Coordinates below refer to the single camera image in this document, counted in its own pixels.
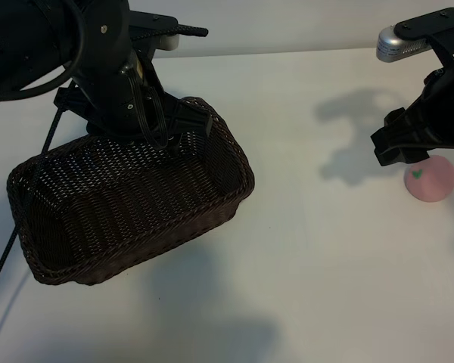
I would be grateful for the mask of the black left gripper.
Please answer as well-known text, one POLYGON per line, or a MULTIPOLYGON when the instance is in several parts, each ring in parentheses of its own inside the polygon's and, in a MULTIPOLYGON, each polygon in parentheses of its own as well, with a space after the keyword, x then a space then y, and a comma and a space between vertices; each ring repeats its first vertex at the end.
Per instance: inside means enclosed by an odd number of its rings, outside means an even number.
POLYGON ((55 102, 87 120, 87 131, 129 143, 168 144, 179 154, 182 135, 210 133, 211 115, 166 93, 152 59, 157 49, 173 50, 178 37, 205 37, 207 29, 176 18, 133 11, 127 1, 84 1, 86 51, 73 74, 77 89, 58 89, 55 102))

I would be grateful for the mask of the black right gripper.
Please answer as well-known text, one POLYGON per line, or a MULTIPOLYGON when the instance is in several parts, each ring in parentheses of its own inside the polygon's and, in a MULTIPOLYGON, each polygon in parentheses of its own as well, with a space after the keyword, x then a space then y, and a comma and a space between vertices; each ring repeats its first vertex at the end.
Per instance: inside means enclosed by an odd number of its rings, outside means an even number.
POLYGON ((381 166, 419 163, 430 150, 454 149, 454 62, 429 74, 421 95, 389 112, 371 140, 381 166))

